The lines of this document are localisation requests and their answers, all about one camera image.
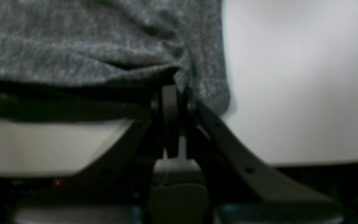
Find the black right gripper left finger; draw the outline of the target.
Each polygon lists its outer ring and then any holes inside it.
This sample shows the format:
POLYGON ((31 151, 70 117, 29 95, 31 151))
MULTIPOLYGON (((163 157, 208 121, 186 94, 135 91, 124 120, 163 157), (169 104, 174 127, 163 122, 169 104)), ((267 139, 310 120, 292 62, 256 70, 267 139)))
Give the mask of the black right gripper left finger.
POLYGON ((19 203, 14 224, 144 224, 156 161, 178 156, 178 93, 164 86, 104 155, 44 195, 19 203))

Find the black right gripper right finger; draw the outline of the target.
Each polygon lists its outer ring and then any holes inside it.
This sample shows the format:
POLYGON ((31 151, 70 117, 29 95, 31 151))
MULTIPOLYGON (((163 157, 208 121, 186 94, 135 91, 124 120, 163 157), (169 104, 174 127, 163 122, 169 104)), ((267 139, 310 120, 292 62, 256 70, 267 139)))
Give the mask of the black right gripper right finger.
POLYGON ((201 167, 208 224, 339 224, 340 205, 263 162, 191 92, 181 95, 188 156, 201 167))

